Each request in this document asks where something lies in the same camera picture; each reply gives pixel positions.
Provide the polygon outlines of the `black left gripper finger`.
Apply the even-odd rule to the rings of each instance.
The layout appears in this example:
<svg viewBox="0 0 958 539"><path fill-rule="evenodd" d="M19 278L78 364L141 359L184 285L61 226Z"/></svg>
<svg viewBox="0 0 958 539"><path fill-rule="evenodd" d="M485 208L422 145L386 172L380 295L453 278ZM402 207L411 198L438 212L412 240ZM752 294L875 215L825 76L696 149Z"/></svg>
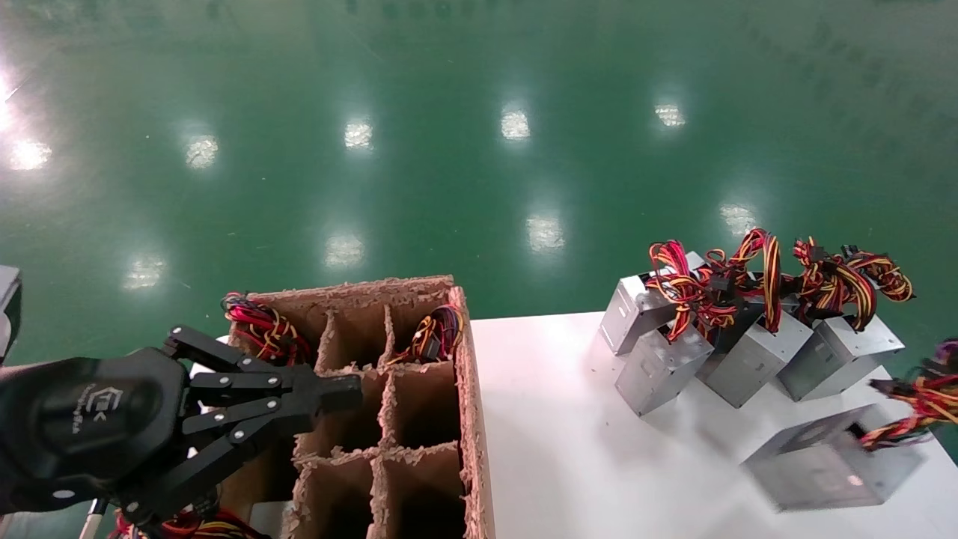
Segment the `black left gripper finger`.
<svg viewBox="0 0 958 539"><path fill-rule="evenodd" d="M207 369L189 381L189 391L200 402L249 402L284 395L301 402L362 402L359 375L321 377L309 365L273 365L188 326L172 328L163 351L172 359Z"/></svg>

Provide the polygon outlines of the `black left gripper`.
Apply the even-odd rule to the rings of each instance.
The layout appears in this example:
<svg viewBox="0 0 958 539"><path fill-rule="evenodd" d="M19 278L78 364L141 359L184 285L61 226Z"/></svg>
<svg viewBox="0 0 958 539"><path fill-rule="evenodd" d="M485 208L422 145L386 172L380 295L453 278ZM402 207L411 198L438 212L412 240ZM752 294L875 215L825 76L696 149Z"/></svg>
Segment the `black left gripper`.
<svg viewBox="0 0 958 539"><path fill-rule="evenodd" d="M155 348L2 368L2 512L47 512L118 495L134 526L219 518L219 487L283 440L362 395L266 395L179 421L185 366Z"/></svg>

